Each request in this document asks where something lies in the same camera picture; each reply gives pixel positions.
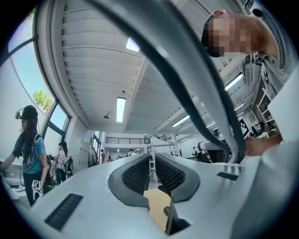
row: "sky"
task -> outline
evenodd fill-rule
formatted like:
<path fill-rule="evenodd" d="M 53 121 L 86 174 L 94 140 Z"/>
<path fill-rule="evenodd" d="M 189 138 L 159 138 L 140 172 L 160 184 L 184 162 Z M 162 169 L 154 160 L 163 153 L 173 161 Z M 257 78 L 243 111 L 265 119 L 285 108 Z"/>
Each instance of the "sky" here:
<path fill-rule="evenodd" d="M 8 43 L 8 51 L 13 50 L 19 44 L 32 38 L 33 36 L 33 16 L 28 17 L 17 28 L 16 32 Z M 36 59 L 36 53 L 33 42 L 25 45 L 12 55 L 12 60 L 16 71 L 22 81 L 26 91 L 33 98 L 33 94 L 40 89 L 44 89 L 48 97 L 52 97 L 52 102 L 55 102 L 54 97 L 50 93 L 43 75 L 40 71 L 39 65 Z M 51 122 L 60 129 L 63 128 L 64 121 L 66 119 L 65 113 L 61 110 L 59 105 L 56 107 Z"/>

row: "black cap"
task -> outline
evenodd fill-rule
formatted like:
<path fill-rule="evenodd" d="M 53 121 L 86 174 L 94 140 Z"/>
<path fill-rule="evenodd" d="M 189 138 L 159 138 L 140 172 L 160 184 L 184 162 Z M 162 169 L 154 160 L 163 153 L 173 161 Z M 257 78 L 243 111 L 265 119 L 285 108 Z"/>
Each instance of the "black cap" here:
<path fill-rule="evenodd" d="M 32 119 L 32 120 L 37 120 L 37 111 L 36 108 L 32 105 L 28 105 L 23 109 L 22 112 L 22 116 L 20 117 L 20 119 L 22 120 L 28 120 L 28 119 Z"/>
<path fill-rule="evenodd" d="M 201 38 L 200 38 L 200 41 L 201 41 L 201 43 L 203 44 L 203 46 L 205 47 L 205 49 L 206 49 L 206 51 L 207 51 L 207 53 L 209 54 L 209 56 L 211 56 L 211 57 L 220 57 L 220 56 L 222 56 L 223 55 L 223 53 L 221 53 L 221 52 L 215 52 L 214 51 L 214 47 L 213 46 L 209 46 L 209 34 L 208 34 L 208 23 L 209 23 L 209 21 L 211 20 L 211 18 L 213 17 L 214 15 L 213 14 L 211 14 L 208 18 L 207 18 L 207 20 L 206 20 L 206 22 L 205 22 L 205 24 L 204 24 L 204 27 L 203 27 L 203 29 L 202 29 L 202 34 L 201 34 Z"/>
<path fill-rule="evenodd" d="M 64 148 L 67 148 L 67 144 L 65 141 L 62 141 L 61 143 L 58 144 L 59 146 L 62 146 Z"/>

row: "desk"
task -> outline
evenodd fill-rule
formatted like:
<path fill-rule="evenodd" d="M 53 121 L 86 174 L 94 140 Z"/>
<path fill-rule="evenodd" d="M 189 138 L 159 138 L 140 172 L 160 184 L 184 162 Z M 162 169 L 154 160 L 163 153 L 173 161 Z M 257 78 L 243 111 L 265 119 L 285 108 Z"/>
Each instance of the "desk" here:
<path fill-rule="evenodd" d="M 261 138 L 269 138 L 269 134 L 268 134 L 268 132 L 263 132 L 261 135 L 257 136 L 256 138 L 259 138 L 259 139 L 261 139 Z"/>

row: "teal t-shirt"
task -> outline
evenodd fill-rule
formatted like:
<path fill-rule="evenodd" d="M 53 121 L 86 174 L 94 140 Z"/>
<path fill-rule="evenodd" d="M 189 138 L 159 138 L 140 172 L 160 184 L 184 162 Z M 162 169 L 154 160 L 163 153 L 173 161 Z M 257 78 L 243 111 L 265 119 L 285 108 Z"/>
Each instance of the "teal t-shirt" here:
<path fill-rule="evenodd" d="M 23 157 L 25 152 L 25 145 L 26 144 L 24 143 L 21 149 L 21 139 L 19 137 L 14 146 L 15 149 L 21 150 Z M 23 158 L 23 163 L 22 163 L 23 173 L 34 174 L 34 173 L 41 172 L 43 167 L 39 159 L 39 156 L 45 153 L 46 153 L 45 144 L 43 142 L 42 137 L 40 137 L 37 140 L 36 149 L 34 147 L 34 142 L 33 142 L 30 155 L 27 157 L 27 159 Z"/>

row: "railing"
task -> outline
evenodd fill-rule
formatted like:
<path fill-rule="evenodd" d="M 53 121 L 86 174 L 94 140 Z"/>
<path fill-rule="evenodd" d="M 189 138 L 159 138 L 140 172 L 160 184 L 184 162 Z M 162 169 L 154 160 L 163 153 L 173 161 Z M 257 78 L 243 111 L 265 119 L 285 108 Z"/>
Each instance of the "railing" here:
<path fill-rule="evenodd" d="M 106 137 L 106 143 L 107 144 L 150 144 L 150 139 Z"/>
<path fill-rule="evenodd" d="M 166 141 L 171 139 L 171 134 L 164 134 L 161 137 L 158 137 L 158 139 Z"/>

